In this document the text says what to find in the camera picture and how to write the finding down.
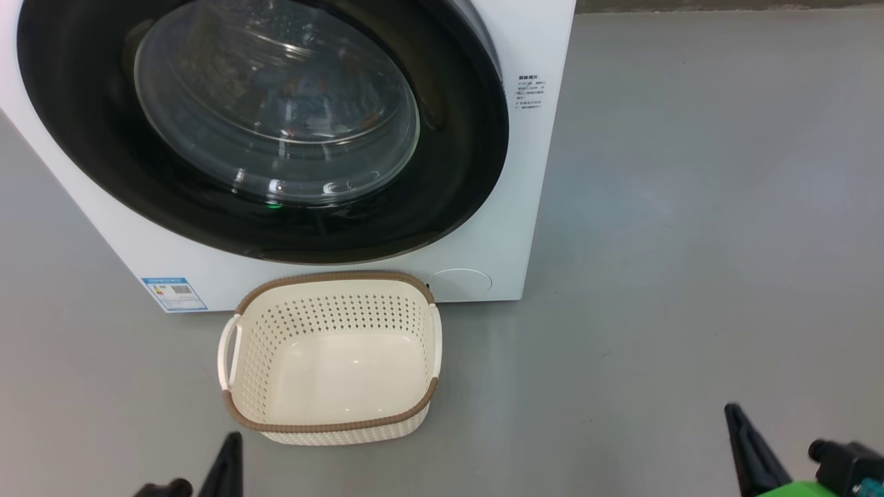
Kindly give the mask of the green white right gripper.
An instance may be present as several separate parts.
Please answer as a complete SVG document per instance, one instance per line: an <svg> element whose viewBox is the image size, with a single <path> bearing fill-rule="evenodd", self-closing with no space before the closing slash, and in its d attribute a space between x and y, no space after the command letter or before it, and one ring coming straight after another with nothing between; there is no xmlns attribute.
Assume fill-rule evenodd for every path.
<svg viewBox="0 0 884 497"><path fill-rule="evenodd" d="M733 466L742 496L836 497L817 481L793 481L739 404L724 408Z"/></svg>

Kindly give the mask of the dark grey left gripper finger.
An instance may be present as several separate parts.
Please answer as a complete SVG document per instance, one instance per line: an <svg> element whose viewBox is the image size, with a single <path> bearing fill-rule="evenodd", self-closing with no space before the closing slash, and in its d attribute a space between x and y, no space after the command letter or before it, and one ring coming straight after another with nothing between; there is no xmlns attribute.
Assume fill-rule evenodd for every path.
<svg viewBox="0 0 884 497"><path fill-rule="evenodd" d="M199 497L243 497L244 465L240 432L230 432L204 479Z"/></svg>

